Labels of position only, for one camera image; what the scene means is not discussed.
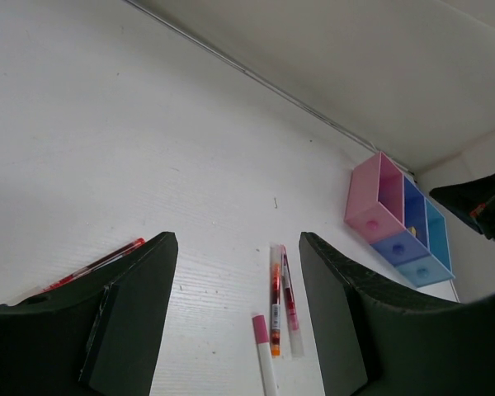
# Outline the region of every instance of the white tabletop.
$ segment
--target white tabletop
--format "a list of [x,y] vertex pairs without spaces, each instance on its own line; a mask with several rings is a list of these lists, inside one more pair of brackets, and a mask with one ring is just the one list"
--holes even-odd
[[370,155],[119,0],[0,2],[0,302],[174,231],[151,394],[262,395],[270,242],[288,247],[305,347],[291,359],[284,329],[281,394],[323,394],[300,232],[404,282],[342,222]]

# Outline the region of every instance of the pen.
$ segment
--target pen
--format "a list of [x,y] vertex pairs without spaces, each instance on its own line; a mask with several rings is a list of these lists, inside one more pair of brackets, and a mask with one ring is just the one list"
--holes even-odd
[[255,329],[255,340],[257,341],[258,360],[261,364],[262,383],[266,396],[277,396],[277,383],[271,361],[270,339],[267,336],[266,320],[264,315],[257,315],[252,318]]
[[299,318],[295,307],[294,289],[291,285],[290,266],[288,265],[288,254],[286,247],[282,249],[282,283],[284,288],[284,301],[286,306],[286,317],[288,318],[288,331],[290,332],[291,355],[300,357],[304,355],[303,340],[300,336]]
[[123,256],[126,256],[127,254],[133,252],[135,249],[139,248],[144,243],[145,243],[145,240],[143,238],[138,238],[135,241],[133,241],[132,243],[129,243],[127,245],[124,245],[124,247],[117,249],[115,252],[112,252],[112,253],[104,256],[103,258],[100,258],[99,260],[81,268],[78,271],[75,271],[73,274],[65,276],[61,280],[57,280],[55,283],[44,288],[41,291],[41,293],[44,293],[46,291],[50,291],[53,289],[57,289],[58,287],[60,287],[62,285],[66,285],[67,283],[74,281],[77,278],[80,278],[81,276],[85,276],[86,274],[89,274],[90,272],[95,271],[96,269],[101,268],[102,266],[110,264],[111,262],[114,262],[115,260],[119,260]]
[[281,246],[271,245],[271,355],[281,355]]

